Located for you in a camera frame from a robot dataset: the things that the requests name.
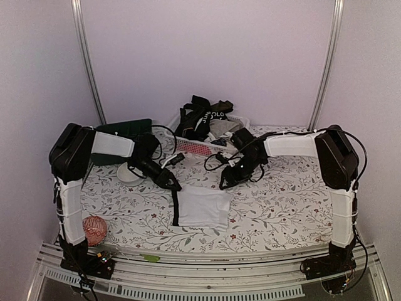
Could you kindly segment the white underwear with black trim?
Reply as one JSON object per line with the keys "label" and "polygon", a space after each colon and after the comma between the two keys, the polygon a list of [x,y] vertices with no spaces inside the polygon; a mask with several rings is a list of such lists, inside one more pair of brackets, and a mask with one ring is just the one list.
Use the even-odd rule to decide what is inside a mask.
{"label": "white underwear with black trim", "polygon": [[172,191],[172,199],[172,226],[227,231],[232,194],[206,187],[183,186],[180,191]]}

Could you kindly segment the grey underwear in basket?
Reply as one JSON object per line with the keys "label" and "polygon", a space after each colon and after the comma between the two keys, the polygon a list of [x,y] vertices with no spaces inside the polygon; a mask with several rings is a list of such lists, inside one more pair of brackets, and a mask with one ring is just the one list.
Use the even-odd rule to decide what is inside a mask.
{"label": "grey underwear in basket", "polygon": [[211,120],[209,124],[209,136],[220,138],[226,133],[233,133],[243,128],[242,122],[230,121],[230,120]]}

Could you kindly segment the black underwear in basket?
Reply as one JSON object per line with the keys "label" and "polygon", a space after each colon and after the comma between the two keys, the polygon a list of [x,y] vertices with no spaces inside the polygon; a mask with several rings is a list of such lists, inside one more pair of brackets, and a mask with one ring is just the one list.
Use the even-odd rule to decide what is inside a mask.
{"label": "black underwear in basket", "polygon": [[226,114],[231,113],[233,108],[234,104],[229,100],[211,105],[208,99],[193,95],[191,103],[179,109],[179,124],[174,134],[188,140],[205,141],[211,120],[227,120]]}

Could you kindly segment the white plastic laundry basket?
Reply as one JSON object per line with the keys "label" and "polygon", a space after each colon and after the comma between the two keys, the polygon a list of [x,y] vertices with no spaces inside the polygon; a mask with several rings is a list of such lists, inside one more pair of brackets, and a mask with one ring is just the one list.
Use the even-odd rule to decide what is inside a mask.
{"label": "white plastic laundry basket", "polygon": [[[243,123],[244,128],[249,130],[250,120],[245,117],[238,117],[235,115],[227,115],[230,121],[241,121]],[[180,123],[180,115],[176,114],[173,119],[168,124],[168,128],[171,130],[175,130]],[[174,136],[169,132],[165,132],[166,138],[172,140],[173,146],[175,145]],[[201,156],[209,156],[217,152],[226,152],[229,154],[233,154],[236,151],[236,148],[230,143],[227,143],[227,146],[215,145],[211,143],[201,142],[198,140],[188,140],[185,138],[177,137],[177,145],[176,150],[181,152],[190,152],[193,154],[198,154]]]}

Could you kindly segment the floral patterned table mat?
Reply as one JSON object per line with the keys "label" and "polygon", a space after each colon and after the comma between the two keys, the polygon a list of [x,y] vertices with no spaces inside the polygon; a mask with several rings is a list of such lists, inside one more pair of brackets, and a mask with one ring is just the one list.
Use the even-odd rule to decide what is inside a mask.
{"label": "floral patterned table mat", "polygon": [[[172,172],[183,186],[220,190],[220,174],[205,157],[185,152]],[[172,226],[172,193],[144,179],[126,186],[115,165],[94,167],[81,187],[82,218],[107,224],[103,242],[119,248],[191,253],[243,253],[325,244],[332,236],[332,204],[313,157],[271,158],[258,182],[220,190],[233,195],[229,226],[221,232]]]}

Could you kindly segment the green compartment tray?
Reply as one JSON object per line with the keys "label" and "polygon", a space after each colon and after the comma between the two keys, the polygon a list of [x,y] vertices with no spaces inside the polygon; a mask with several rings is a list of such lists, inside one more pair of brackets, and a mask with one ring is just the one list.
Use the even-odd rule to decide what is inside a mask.
{"label": "green compartment tray", "polygon": [[[99,132],[117,135],[135,140],[138,136],[152,133],[152,119],[138,119],[117,122],[96,127]],[[92,154],[91,160],[96,166],[123,164],[126,158],[109,154]]]}

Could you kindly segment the green tape scrap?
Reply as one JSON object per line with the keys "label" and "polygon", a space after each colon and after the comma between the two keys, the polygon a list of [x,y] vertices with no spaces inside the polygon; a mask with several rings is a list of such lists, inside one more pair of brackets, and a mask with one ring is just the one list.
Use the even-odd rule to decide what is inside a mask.
{"label": "green tape scrap", "polygon": [[141,256],[144,260],[146,260],[146,261],[148,261],[148,262],[150,262],[150,263],[157,263],[157,262],[160,260],[160,257],[159,257],[159,256],[156,256],[156,255],[149,255],[149,254],[143,254],[143,253],[141,253],[140,256]]}

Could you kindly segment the red patterned bowl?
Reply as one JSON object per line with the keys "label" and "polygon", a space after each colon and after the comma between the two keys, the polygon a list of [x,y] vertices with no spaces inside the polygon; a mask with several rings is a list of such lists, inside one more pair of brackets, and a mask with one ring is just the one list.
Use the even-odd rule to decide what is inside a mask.
{"label": "red patterned bowl", "polygon": [[83,229],[88,246],[96,246],[104,241],[107,235],[107,224],[99,216],[89,216],[83,220]]}

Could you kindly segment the left robot arm white sleeves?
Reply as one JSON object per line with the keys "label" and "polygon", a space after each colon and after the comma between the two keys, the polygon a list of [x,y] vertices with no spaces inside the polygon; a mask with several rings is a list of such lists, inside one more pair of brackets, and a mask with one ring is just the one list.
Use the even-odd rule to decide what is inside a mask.
{"label": "left robot arm white sleeves", "polygon": [[92,155],[119,157],[148,176],[149,167],[155,165],[152,156],[158,146],[150,132],[121,136],[75,123],[65,127],[49,154],[55,181],[54,203],[65,245],[75,248],[88,244],[83,229],[81,187]]}

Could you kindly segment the robot arm white sleeves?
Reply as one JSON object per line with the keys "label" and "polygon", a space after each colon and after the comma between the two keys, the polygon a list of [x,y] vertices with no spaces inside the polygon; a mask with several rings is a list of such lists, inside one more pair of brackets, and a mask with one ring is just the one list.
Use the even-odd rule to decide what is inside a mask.
{"label": "robot arm white sleeves", "polygon": [[268,157],[303,156],[318,160],[332,204],[330,253],[349,253],[357,235],[359,158],[338,125],[311,132],[269,132],[253,141]]}
{"label": "robot arm white sleeves", "polygon": [[149,167],[155,165],[152,156],[158,146],[150,132],[121,136],[75,123],[65,127],[49,154],[55,181],[54,203],[65,245],[75,248],[88,244],[83,229],[81,187],[92,155],[119,157],[148,176]]}

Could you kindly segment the right robot arm white sleeves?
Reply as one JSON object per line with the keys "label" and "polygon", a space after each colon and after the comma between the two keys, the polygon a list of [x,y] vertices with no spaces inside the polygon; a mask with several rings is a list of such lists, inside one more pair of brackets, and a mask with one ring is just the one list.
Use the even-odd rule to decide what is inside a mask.
{"label": "right robot arm white sleeves", "polygon": [[318,160],[332,204],[330,253],[349,253],[357,235],[359,158],[338,125],[311,132],[269,132],[253,141],[268,157],[303,156]]}

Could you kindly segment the aluminium front table rail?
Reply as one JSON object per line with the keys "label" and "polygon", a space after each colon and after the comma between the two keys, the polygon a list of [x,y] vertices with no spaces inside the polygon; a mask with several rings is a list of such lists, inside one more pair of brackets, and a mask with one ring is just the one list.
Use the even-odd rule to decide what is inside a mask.
{"label": "aluminium front table rail", "polygon": [[[160,257],[157,263],[140,254]],[[57,244],[43,244],[34,266],[28,300],[394,300],[372,244],[357,246],[350,289],[332,288],[341,273],[307,280],[303,260],[325,256],[324,246],[257,253],[205,254],[118,248],[110,280],[80,285],[75,272],[60,267]]]}

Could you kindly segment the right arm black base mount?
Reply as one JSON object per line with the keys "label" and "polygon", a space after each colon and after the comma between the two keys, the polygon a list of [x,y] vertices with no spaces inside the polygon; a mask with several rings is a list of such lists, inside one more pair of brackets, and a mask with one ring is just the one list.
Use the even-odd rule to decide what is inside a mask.
{"label": "right arm black base mount", "polygon": [[300,264],[300,271],[307,280],[348,272],[357,267],[353,253],[346,248],[329,245],[329,253],[321,257],[307,258]]}

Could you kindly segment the aluminium frame post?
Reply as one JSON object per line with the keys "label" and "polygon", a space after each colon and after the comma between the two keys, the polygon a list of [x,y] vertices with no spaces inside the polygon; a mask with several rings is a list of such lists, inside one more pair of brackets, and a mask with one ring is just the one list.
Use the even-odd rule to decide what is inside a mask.
{"label": "aluminium frame post", "polygon": [[85,23],[83,18],[83,10],[80,0],[71,0],[72,15],[78,38],[78,44],[81,51],[83,65],[85,68],[86,77],[88,80],[91,96],[95,106],[95,112],[98,117],[99,123],[105,125],[107,123],[105,112],[100,100],[100,94],[96,84],[95,72],[93,70],[90,49],[86,37]]}
{"label": "aluminium frame post", "polygon": [[344,0],[334,1],[333,16],[331,20],[331,28],[328,40],[328,47],[326,51],[325,64],[323,65],[323,73],[321,75],[321,80],[318,86],[315,104],[313,106],[310,121],[308,123],[308,130],[313,130],[316,128],[320,113],[323,108],[323,102],[325,100],[326,91],[330,81],[331,70],[335,59],[336,47],[340,36],[344,3]]}

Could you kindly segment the right aluminium frame post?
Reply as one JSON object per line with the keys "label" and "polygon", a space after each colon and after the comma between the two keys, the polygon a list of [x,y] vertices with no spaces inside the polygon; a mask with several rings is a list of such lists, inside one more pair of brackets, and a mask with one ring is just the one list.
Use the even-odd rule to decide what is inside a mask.
{"label": "right aluminium frame post", "polygon": [[326,51],[325,64],[323,65],[323,73],[321,75],[321,80],[318,86],[315,104],[313,106],[310,121],[308,123],[308,130],[313,130],[316,128],[320,113],[323,108],[323,102],[325,100],[326,91],[330,81],[331,70],[335,59],[336,47],[340,36],[344,3],[344,0],[334,1],[333,16],[331,20],[331,28],[328,40],[328,47]]}

